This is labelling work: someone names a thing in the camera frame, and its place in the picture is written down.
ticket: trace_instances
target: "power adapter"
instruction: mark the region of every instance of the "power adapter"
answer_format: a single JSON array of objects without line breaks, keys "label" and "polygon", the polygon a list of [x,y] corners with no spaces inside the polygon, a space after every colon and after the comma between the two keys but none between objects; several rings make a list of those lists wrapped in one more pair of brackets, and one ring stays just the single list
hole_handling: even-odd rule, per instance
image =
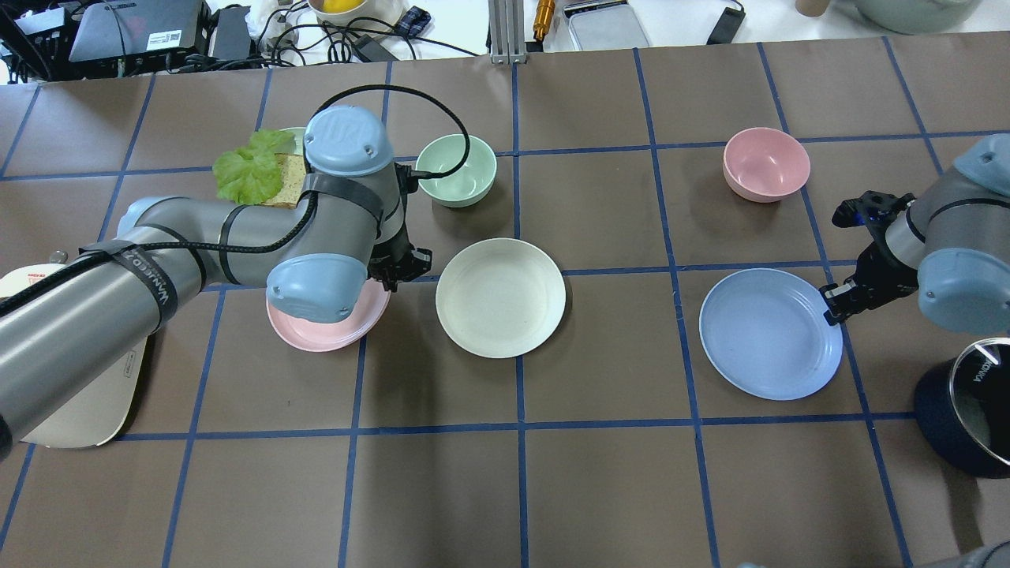
[{"label": "power adapter", "polygon": [[355,55],[364,63],[379,61],[400,61],[369,35],[362,35],[351,43]]},{"label": "power adapter", "polygon": [[708,36],[707,44],[731,43],[733,37],[736,36],[736,30],[743,23],[743,16],[745,15],[746,13],[743,10],[737,10],[736,8],[726,8],[723,10],[722,15],[719,16],[719,21],[715,22],[712,34]]}]

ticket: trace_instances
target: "gray robot arm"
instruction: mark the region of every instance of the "gray robot arm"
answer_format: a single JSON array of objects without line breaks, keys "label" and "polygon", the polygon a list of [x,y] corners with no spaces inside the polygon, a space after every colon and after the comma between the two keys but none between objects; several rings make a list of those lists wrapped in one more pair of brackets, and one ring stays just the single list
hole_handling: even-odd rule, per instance
[{"label": "gray robot arm", "polygon": [[919,291],[919,308],[954,332],[1010,329],[1010,134],[987,136],[919,199],[867,192],[832,222],[874,238],[855,274],[821,288],[829,323]]},{"label": "gray robot arm", "polygon": [[430,251],[407,235],[410,182],[382,122],[325,106],[306,129],[313,173],[294,210],[144,199],[52,289],[0,304],[0,459],[209,283],[266,287],[282,311],[334,322],[369,276],[395,290],[428,271]]}]

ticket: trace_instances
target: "blue plate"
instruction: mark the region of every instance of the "blue plate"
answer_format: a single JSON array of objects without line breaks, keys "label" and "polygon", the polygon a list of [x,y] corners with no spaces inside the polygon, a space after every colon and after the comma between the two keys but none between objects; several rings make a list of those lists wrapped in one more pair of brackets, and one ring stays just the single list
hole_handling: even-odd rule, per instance
[{"label": "blue plate", "polygon": [[805,280],[768,268],[741,270],[716,284],[701,306],[705,354],[740,390],[794,400],[821,389],[841,362],[841,328]]}]

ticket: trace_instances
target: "pink plate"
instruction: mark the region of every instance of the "pink plate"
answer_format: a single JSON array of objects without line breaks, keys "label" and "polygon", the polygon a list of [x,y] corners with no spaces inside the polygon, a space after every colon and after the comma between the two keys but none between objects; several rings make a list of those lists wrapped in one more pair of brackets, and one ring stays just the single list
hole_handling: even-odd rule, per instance
[{"label": "pink plate", "polygon": [[796,138],[775,128],[747,128],[726,143],[726,183],[744,199],[770,203],[795,193],[810,177],[810,157]]},{"label": "pink plate", "polygon": [[314,323],[288,315],[267,301],[267,317],[274,330],[291,347],[302,351],[333,351],[362,339],[382,317],[389,304],[390,292],[382,284],[368,280],[362,287],[355,310],[343,321]]}]

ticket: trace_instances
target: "tabletop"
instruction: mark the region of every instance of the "tabletop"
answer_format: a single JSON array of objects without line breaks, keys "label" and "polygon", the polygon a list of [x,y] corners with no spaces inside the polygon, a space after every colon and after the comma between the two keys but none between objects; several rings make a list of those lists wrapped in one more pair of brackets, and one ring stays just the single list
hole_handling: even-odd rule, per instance
[{"label": "tabletop", "polygon": [[[848,276],[870,239],[835,206],[922,192],[1010,131],[1008,50],[991,32],[0,88],[0,273],[111,236],[140,197],[213,199],[220,153],[360,84],[438,97],[499,162],[473,207],[411,196],[433,270],[354,346],[288,347],[262,290],[182,307],[117,440],[0,464],[0,566],[909,567],[1006,541],[1010,482],[946,465],[912,413],[922,373],[975,338],[905,298],[844,325],[825,388],[775,402],[719,376],[698,316],[740,269]],[[400,161],[452,131],[421,101],[359,97]],[[803,143],[801,192],[729,191],[722,149],[749,126]],[[569,293],[515,359],[470,355],[435,314],[445,263],[494,236],[545,251]]]}]

